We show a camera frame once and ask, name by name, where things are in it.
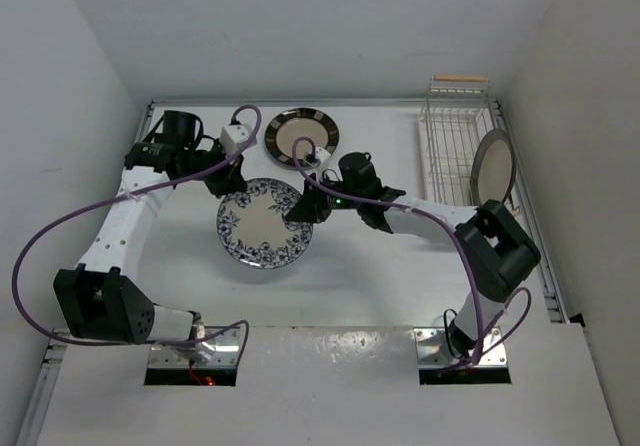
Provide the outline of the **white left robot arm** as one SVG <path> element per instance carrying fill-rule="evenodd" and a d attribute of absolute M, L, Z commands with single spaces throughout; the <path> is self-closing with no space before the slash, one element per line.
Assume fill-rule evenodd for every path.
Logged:
<path fill-rule="evenodd" d="M 61 269 L 54 292 L 71 335 L 116 344 L 183 343 L 197 335 L 198 313 L 160 306 L 137 285 L 141 255 L 158 214 L 178 182 L 201 181 L 217 198 L 243 192 L 241 147 L 253 127 L 232 118 L 209 149 L 202 120 L 169 110 L 126 154 L 116 202 L 89 249 Z"/>

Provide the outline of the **blue floral white plate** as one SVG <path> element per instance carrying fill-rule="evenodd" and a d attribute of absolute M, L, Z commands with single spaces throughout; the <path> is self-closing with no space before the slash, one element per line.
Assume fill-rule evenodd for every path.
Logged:
<path fill-rule="evenodd" d="M 263 270 L 298 260 L 311 243 L 313 226 L 285 216 L 300 198 L 281 180 L 249 180 L 244 192 L 225 196 L 218 208 L 216 230 L 223 248 L 238 262 Z"/>

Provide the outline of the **grey rimmed beige plate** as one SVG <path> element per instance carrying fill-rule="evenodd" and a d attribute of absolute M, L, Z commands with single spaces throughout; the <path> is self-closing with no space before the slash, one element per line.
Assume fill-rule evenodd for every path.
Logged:
<path fill-rule="evenodd" d="M 470 175 L 473 203 L 504 203 L 516 178 L 516 160 L 509 135 L 501 129 L 486 133 L 478 145 Z"/>

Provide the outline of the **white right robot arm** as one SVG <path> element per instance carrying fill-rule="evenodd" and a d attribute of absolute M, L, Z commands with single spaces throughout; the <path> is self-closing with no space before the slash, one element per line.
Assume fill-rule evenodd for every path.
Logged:
<path fill-rule="evenodd" d="M 419 199 L 384 185 L 367 153 L 349 153 L 338 166 L 339 180 L 305 177 L 287 221 L 319 224 L 334 210 L 353 209 L 374 230 L 451 243 L 470 292 L 445 336 L 461 362 L 478 362 L 484 337 L 541 260 L 534 241 L 498 200 L 458 207 Z"/>

